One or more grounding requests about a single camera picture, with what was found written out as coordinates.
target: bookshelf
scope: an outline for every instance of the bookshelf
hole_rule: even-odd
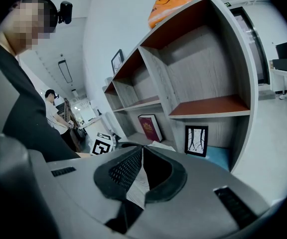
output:
[[[129,141],[150,144],[138,120],[154,114],[163,142],[184,152],[186,125],[207,125],[208,146],[230,150],[230,170],[248,142],[257,105],[255,66],[220,0],[194,0],[133,49],[107,86]]]

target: black camera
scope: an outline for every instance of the black camera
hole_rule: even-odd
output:
[[[68,1],[63,1],[60,4],[60,10],[58,10],[58,23],[65,22],[69,24],[72,21],[72,3]]]

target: book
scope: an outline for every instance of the book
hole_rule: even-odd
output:
[[[161,142],[162,135],[154,115],[140,115],[139,122],[143,127],[144,133],[151,141]]]

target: sneaker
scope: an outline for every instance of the sneaker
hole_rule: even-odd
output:
[[[280,95],[279,98],[280,98],[281,100],[287,98],[287,93],[286,93],[285,95]]]

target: orange object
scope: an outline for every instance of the orange object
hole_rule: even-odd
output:
[[[192,0],[156,0],[148,18],[149,26],[154,28],[156,24],[165,17],[191,1]]]

